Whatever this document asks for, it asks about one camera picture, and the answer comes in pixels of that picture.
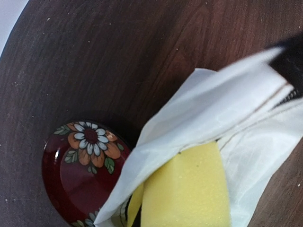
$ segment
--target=wooden table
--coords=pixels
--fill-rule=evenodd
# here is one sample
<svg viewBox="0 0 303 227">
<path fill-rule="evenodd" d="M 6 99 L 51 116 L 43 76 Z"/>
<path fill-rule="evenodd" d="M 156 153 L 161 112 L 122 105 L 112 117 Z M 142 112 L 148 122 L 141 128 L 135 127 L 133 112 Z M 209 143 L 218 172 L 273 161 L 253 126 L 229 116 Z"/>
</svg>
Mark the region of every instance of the wooden table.
<svg viewBox="0 0 303 227">
<path fill-rule="evenodd" d="M 302 14 L 296 0 L 30 0 L 0 59 L 2 226 L 68 226 L 41 178 L 56 126 L 93 119 L 135 145 L 194 68 L 218 70 L 295 34 Z M 250 227 L 302 226 L 301 151 L 274 175 Z"/>
</svg>

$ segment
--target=red lid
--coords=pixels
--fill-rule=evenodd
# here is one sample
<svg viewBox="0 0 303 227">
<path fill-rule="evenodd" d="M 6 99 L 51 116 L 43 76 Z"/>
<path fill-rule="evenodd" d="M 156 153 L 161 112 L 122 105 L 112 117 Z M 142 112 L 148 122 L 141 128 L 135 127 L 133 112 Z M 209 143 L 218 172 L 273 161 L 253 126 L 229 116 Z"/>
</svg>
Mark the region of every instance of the red lid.
<svg viewBox="0 0 303 227">
<path fill-rule="evenodd" d="M 91 121 L 65 124 L 50 136 L 42 176 L 52 204 L 68 223 L 93 227 L 129 153 L 114 132 Z"/>
</svg>

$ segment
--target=white flower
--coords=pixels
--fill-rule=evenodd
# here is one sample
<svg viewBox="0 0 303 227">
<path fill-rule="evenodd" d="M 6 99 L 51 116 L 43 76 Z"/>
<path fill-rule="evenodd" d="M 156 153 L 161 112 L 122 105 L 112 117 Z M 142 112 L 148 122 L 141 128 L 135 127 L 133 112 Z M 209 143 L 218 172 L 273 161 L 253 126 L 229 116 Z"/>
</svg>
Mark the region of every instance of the white flower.
<svg viewBox="0 0 303 227">
<path fill-rule="evenodd" d="M 90 122 L 79 122 L 79 124 L 74 124 L 74 127 L 79 131 L 74 138 L 80 140 L 80 149 L 87 149 L 89 155 L 94 152 L 96 156 L 100 155 L 100 149 L 107 150 L 108 139 L 104 129 L 98 128 L 96 124 Z"/>
</svg>

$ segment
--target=white bag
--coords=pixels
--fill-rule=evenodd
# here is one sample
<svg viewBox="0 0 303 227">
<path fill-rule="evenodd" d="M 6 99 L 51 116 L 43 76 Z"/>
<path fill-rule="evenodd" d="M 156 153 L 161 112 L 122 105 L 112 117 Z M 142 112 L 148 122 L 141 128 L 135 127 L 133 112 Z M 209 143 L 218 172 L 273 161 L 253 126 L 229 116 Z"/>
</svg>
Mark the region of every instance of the white bag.
<svg viewBox="0 0 303 227">
<path fill-rule="evenodd" d="M 218 140 L 233 227 L 246 227 L 272 174 L 303 136 L 303 101 L 274 108 L 293 89 L 269 62 L 282 48 L 219 72 L 196 69 L 144 126 L 95 225 L 111 217 L 148 176 L 178 152 Z"/>
</svg>

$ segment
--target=flower pattern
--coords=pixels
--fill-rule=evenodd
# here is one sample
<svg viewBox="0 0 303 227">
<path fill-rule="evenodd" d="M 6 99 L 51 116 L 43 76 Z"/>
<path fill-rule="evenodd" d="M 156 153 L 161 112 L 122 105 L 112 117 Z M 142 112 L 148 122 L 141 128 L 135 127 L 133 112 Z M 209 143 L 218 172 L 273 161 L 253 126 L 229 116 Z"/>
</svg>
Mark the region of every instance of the flower pattern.
<svg viewBox="0 0 303 227">
<path fill-rule="evenodd" d="M 117 136 L 91 122 L 72 122 L 61 126 L 56 135 L 68 135 L 71 146 L 65 162 L 79 161 L 89 166 L 88 171 L 96 174 L 98 168 L 105 166 L 110 174 L 115 170 L 115 159 L 121 157 L 124 147 L 117 143 Z"/>
</svg>

